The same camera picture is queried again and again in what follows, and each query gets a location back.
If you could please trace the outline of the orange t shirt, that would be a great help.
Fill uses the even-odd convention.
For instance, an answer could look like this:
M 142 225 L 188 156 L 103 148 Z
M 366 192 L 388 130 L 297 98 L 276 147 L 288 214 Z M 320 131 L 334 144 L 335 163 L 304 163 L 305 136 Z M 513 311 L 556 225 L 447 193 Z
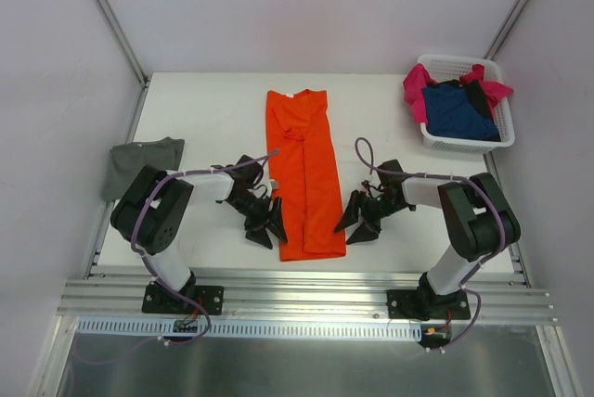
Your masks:
M 342 258 L 345 235 L 334 230 L 342 218 L 342 192 L 328 119 L 325 91 L 303 90 L 266 96 L 267 150 L 278 151 L 269 174 L 278 183 L 287 241 L 279 259 L 300 262 Z

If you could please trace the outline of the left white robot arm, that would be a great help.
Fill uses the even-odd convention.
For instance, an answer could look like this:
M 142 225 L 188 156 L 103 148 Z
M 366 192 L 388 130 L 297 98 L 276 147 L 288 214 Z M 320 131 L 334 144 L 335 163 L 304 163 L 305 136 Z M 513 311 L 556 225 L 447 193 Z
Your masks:
M 264 184 L 269 155 L 243 155 L 231 165 L 208 170 L 171 172 L 144 166 L 117 202 L 110 225 L 129 243 L 151 275 L 141 311 L 144 314 L 222 312 L 224 290 L 200 286 L 174 244 L 185 213 L 201 203 L 226 203 L 244 219 L 247 240 L 267 249 L 288 240 L 282 199 Z

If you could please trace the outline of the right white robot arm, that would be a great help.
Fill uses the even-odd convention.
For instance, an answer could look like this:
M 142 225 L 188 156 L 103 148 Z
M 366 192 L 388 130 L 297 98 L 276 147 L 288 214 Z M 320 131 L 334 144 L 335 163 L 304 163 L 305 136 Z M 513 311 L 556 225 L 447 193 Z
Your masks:
M 363 182 L 351 192 L 337 231 L 354 229 L 348 244 L 371 242 L 381 222 L 419 206 L 441 211 L 448 246 L 437 264 L 420 276 L 414 289 L 386 292 L 390 318 L 429 321 L 471 317 L 466 283 L 480 266 L 521 236 L 520 224 L 495 178 L 405 173 L 398 160 L 376 168 L 379 184 Z

